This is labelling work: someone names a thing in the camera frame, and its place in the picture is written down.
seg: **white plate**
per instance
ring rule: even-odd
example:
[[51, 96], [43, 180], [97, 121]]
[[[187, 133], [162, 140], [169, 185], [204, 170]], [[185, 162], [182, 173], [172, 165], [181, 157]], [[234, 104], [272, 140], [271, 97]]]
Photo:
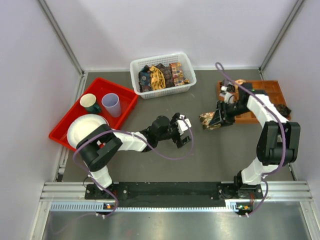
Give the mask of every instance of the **white plate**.
[[78, 117], [71, 123], [66, 138], [71, 147], [76, 148], [86, 136], [100, 127], [102, 124], [109, 124], [108, 121], [96, 114], [86, 114]]

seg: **red object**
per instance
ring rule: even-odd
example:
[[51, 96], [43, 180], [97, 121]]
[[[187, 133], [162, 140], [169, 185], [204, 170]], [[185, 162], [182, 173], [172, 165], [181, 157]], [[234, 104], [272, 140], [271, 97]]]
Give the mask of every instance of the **red object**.
[[[112, 117], [101, 103], [103, 96], [109, 93], [114, 93], [119, 96], [122, 112], [119, 117]], [[94, 94], [96, 96], [97, 102], [102, 109], [98, 115], [104, 117], [113, 129], [120, 129], [122, 127], [131, 111], [137, 105], [139, 97], [133, 90], [101, 77], [96, 78], [83, 94]], [[80, 105], [80, 98], [81, 97], [79, 97], [76, 103], [49, 134], [50, 139], [73, 151], [75, 151], [75, 149], [69, 145], [67, 140], [68, 128], [78, 117], [88, 114], [85, 108]]]

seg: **wall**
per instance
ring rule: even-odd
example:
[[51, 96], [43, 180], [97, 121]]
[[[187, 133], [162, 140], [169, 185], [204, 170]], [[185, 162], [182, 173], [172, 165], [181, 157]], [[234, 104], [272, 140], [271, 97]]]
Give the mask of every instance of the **wall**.
[[78, 73], [35, 0], [0, 7], [0, 233], [30, 233], [59, 145], [50, 130], [67, 112]]
[[46, 0], [85, 70], [185, 52], [198, 68], [259, 67], [296, 0]]
[[320, 1], [307, 0], [267, 66], [267, 79], [278, 80], [292, 120], [301, 125], [298, 176], [307, 180], [320, 210]]

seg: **purple cup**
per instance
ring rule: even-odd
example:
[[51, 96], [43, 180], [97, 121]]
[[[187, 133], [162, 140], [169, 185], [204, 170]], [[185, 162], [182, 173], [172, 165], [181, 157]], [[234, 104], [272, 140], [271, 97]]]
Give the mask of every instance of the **purple cup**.
[[119, 97], [115, 93], [108, 93], [102, 98], [102, 105], [114, 118], [117, 118], [121, 115], [121, 106]]

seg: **mug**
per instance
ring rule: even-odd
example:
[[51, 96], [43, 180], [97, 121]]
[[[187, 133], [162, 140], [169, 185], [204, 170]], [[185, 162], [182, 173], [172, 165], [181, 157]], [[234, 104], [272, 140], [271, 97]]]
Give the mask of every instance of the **mug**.
[[83, 95], [80, 98], [80, 105], [91, 114], [101, 113], [101, 107], [98, 105], [97, 97], [92, 93]]

